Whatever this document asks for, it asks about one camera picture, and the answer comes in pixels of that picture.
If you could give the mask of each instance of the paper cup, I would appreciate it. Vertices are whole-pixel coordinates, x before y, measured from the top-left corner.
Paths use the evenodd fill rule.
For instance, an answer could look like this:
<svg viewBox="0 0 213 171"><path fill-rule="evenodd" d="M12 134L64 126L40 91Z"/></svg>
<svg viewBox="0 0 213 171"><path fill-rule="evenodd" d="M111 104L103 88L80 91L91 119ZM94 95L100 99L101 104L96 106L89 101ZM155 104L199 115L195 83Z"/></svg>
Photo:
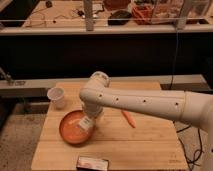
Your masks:
<svg viewBox="0 0 213 171"><path fill-rule="evenodd" d="M61 88L51 88L47 92L47 97L51 100L56 109L62 109L66 105L64 90Z"/></svg>

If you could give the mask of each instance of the cable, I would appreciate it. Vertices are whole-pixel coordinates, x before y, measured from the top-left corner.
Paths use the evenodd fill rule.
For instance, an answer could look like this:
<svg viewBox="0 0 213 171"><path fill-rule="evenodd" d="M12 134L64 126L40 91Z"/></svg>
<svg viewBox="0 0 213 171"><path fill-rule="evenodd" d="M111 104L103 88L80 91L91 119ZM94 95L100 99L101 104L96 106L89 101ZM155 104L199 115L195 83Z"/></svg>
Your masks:
<svg viewBox="0 0 213 171"><path fill-rule="evenodd" d="M189 126L188 127L185 127L182 129L182 131L185 131L186 129L190 128ZM184 156L186 158L186 161L187 161L187 164L188 164L188 167L189 167L189 170L190 171L193 171L194 167L195 166L198 166L200 167L201 165L200 164L197 164L196 162L201 158L202 154L204 153L203 151L203 143L202 143L202 138L201 138L201 133L200 133L200 129L197 129L198 131L198 138L199 138L199 144L200 144L200 148L199 149L196 149L193 153L193 160L191 160L187 154L186 154L186 149L185 149L185 145L184 143L182 142L182 140L179 138L179 141L181 143L181 146L183 148L183 151L184 151Z"/></svg>
<svg viewBox="0 0 213 171"><path fill-rule="evenodd" d="M185 131L185 130L191 128L191 127L192 127L192 126L189 125L189 126L187 126L187 127L185 127L185 128L182 128L182 129L180 129L180 130L178 130L178 131L176 131L176 132L177 132L177 133L180 133L180 132L183 132L183 131Z"/></svg>
<svg viewBox="0 0 213 171"><path fill-rule="evenodd" d="M172 86L173 86L174 74L175 74L176 62L177 62L178 50L179 50L179 35L178 35L178 29L175 28L175 31L176 31L176 47L175 47L175 54L174 54L173 64L172 64L172 78L171 78L171 83L170 83L170 86L169 86L169 90L171 90L171 89L172 89Z"/></svg>
<svg viewBox="0 0 213 171"><path fill-rule="evenodd" d="M40 25L45 25L46 26L46 19L45 19L45 15L43 14L43 13L41 13L41 12L39 12L39 11L35 11L35 12L33 12L32 14L35 14L35 13L38 13L38 14L40 14L41 16L42 16L42 18L41 18L41 21L43 21L42 23L39 23L39 24L32 24L32 19L31 19L31 16L29 17L29 20L30 20L30 24L28 25L28 26L26 26L26 27L34 27L34 26L40 26Z"/></svg>

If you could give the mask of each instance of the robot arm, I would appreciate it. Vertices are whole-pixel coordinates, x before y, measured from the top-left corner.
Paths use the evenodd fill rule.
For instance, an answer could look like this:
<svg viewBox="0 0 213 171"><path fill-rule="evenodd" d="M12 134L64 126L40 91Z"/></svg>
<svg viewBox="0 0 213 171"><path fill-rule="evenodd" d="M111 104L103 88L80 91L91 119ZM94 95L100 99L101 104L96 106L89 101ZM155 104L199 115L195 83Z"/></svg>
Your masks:
<svg viewBox="0 0 213 171"><path fill-rule="evenodd" d="M103 106L180 121L208 132L202 171L213 168L213 96L184 91L111 89L109 77L95 72L80 91L83 110L97 117Z"/></svg>

